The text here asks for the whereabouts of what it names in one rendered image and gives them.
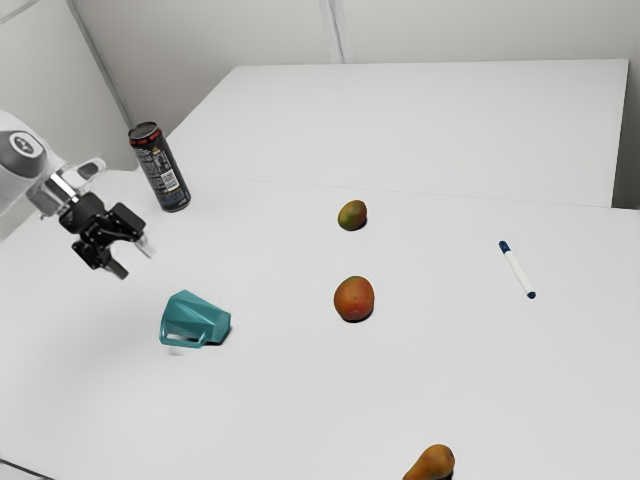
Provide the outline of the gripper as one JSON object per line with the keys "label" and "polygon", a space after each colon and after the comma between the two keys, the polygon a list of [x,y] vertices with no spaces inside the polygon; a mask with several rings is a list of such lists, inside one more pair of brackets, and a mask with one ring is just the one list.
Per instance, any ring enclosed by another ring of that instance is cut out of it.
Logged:
{"label": "gripper", "polygon": [[143,219],[123,203],[116,203],[108,212],[93,193],[83,195],[67,208],[59,223],[78,236],[72,249],[92,270],[103,269],[120,280],[126,279],[129,272],[111,255],[109,247],[114,240],[133,243],[149,259],[156,254]]}

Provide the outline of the teal faceted mug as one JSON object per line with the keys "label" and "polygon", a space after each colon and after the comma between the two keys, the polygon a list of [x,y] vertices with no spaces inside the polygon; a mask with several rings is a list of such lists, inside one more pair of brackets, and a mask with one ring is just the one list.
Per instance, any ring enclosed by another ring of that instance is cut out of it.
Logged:
{"label": "teal faceted mug", "polygon": [[199,349],[222,344],[230,331],[230,313],[182,290],[169,297],[161,317],[159,341],[167,346]]}

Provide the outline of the black drink can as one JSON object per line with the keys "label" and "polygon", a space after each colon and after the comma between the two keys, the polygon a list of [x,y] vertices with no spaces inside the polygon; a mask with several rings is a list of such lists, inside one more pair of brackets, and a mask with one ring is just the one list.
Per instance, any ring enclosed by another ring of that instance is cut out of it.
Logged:
{"label": "black drink can", "polygon": [[138,123],[128,141],[161,209],[177,212],[188,206],[191,194],[163,130],[152,121]]}

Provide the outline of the small green red mango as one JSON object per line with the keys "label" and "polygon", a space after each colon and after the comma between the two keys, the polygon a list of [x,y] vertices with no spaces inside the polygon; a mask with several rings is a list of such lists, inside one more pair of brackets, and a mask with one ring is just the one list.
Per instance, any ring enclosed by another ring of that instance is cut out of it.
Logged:
{"label": "small green red mango", "polygon": [[351,200],[339,211],[338,225],[346,231],[355,231],[362,228],[367,222],[368,209],[364,201]]}

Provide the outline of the large red orange mango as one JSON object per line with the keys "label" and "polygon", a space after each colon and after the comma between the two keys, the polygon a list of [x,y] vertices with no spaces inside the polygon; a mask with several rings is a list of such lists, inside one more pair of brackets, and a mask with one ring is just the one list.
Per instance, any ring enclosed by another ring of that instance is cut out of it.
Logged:
{"label": "large red orange mango", "polygon": [[375,293],[362,276],[351,276],[337,287],[333,303],[338,315],[347,322],[365,320],[374,309]]}

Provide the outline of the orange brown pear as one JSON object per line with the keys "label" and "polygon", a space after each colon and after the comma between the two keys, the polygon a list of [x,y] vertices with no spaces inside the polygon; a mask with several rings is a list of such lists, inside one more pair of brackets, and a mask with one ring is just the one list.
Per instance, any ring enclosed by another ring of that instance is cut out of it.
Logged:
{"label": "orange brown pear", "polygon": [[455,468],[453,451],[444,444],[434,444],[423,451],[402,480],[444,480]]}

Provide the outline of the white blue capped marker pen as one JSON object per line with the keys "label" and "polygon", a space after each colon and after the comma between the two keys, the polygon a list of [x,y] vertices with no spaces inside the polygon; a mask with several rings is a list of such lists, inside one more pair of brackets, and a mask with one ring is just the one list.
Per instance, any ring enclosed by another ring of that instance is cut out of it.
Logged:
{"label": "white blue capped marker pen", "polygon": [[535,299],[537,293],[509,244],[505,240],[500,240],[498,245],[526,297],[530,300]]}

